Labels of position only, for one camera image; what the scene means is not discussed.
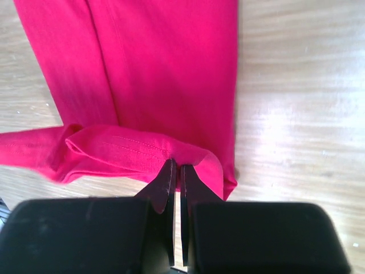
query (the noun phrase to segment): black machine part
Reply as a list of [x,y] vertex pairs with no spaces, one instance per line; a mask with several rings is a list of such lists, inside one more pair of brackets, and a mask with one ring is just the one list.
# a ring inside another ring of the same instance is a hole
[[[188,272],[350,273],[326,213],[307,203],[223,202],[182,166]],[[181,273],[174,263],[177,167],[135,197],[30,200],[0,233],[0,273]]]

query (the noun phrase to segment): red fabric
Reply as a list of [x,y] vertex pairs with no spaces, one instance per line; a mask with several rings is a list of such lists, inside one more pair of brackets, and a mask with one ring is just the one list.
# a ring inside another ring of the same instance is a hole
[[1,164],[150,182],[174,158],[228,197],[237,0],[15,5],[64,126],[1,134]]

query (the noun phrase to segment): wooden surface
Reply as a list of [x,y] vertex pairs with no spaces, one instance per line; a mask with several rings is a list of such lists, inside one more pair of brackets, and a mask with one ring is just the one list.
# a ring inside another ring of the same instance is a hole
[[[239,186],[230,199],[319,204],[354,272],[365,273],[365,2],[244,0],[239,15]],[[13,3],[1,0],[0,132],[57,124]],[[133,195],[143,185],[84,178],[57,186],[0,167],[10,208],[31,198]]]

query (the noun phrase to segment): wood grain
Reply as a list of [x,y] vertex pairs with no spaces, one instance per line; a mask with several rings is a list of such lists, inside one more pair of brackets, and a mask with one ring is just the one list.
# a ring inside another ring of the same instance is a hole
[[[355,273],[365,273],[364,14],[363,0],[240,2],[239,186],[230,197],[319,204]],[[57,124],[14,5],[2,0],[0,132]],[[133,195],[143,185],[87,177],[57,186],[33,172],[0,167],[0,196],[10,208],[32,198]],[[181,254],[181,244],[176,249]]]

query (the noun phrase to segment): red garment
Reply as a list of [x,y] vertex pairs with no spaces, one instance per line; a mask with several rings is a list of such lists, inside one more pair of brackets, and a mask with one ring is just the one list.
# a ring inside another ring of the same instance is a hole
[[174,158],[228,197],[237,185],[237,0],[15,5],[64,126],[1,134],[1,164],[62,183],[150,182]]

